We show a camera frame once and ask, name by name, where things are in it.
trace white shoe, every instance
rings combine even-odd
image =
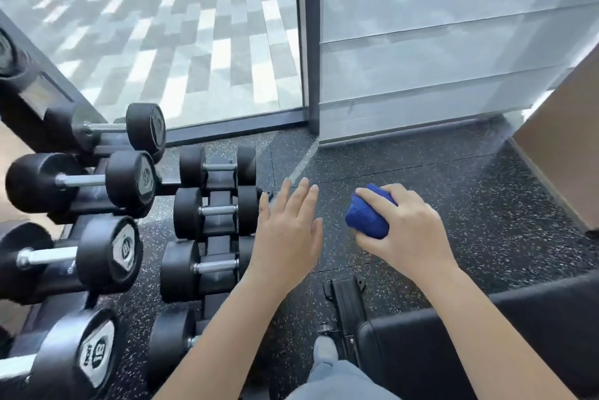
[[[333,364],[339,360],[339,353],[331,337],[320,335],[314,342],[314,365],[321,362]]]

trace person's right arm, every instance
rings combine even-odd
[[[439,317],[479,400],[575,400],[489,298],[457,265],[438,213],[402,185],[383,187],[398,204],[368,189],[357,195],[389,223],[389,235],[356,242],[423,291]]]

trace dumbbell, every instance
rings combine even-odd
[[[158,314],[148,340],[146,382],[154,391],[168,379],[198,340],[208,321],[196,324],[194,312],[167,310]]]
[[[237,147],[236,163],[206,163],[203,146],[183,146],[179,153],[179,175],[181,187],[199,187],[206,190],[209,171],[233,171],[238,186],[256,185],[256,148]]]
[[[156,192],[154,162],[144,151],[116,151],[103,175],[90,175],[72,154],[25,154],[6,174],[10,202],[24,213],[68,209],[79,187],[106,186],[110,201],[135,210],[150,203]]]
[[[46,266],[56,262],[74,260],[79,281],[98,293],[126,291],[137,278],[143,244],[131,217],[98,215],[73,242],[77,245],[52,248],[52,237],[36,223],[0,223],[0,298],[27,297]]]
[[[198,187],[179,189],[173,204],[173,223],[177,238],[202,238],[207,215],[235,214],[240,236],[256,232],[259,214],[259,196],[256,186],[237,187],[237,204],[202,206],[202,192]]]
[[[85,153],[94,152],[103,133],[126,132],[134,150],[146,151],[154,162],[162,158],[167,130],[164,115],[157,104],[129,104],[125,123],[90,123],[85,112],[76,104],[53,105],[46,110],[44,123],[50,133]]]
[[[160,266],[160,294],[164,302],[197,301],[203,297],[200,287],[203,274],[233,271],[234,277],[226,281],[230,291],[241,280],[250,264],[254,247],[253,237],[241,237],[236,253],[213,255],[219,261],[203,261],[196,241],[172,241],[167,244]]]
[[[119,365],[123,343],[123,328],[110,309],[68,314],[49,330],[37,353],[0,359],[0,381],[22,379],[23,398],[100,398]]]

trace microfiber cloth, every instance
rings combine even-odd
[[[369,184],[366,188],[385,197],[397,206],[397,203],[393,200],[389,192],[374,184]],[[389,224],[383,216],[358,197],[355,192],[352,195],[352,203],[349,205],[348,212],[345,214],[345,223],[348,224],[348,227],[355,228],[371,238],[383,239],[389,234]]]

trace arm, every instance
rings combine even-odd
[[[574,400],[576,397],[518,331],[460,270],[437,212],[412,190],[389,185],[398,204],[368,189],[356,193],[389,223],[385,239],[356,234],[423,291],[443,321],[479,400]]]
[[[322,249],[318,186],[304,178],[289,198],[290,189],[286,180],[272,211],[262,194],[249,268],[154,400],[239,398],[268,323]]]

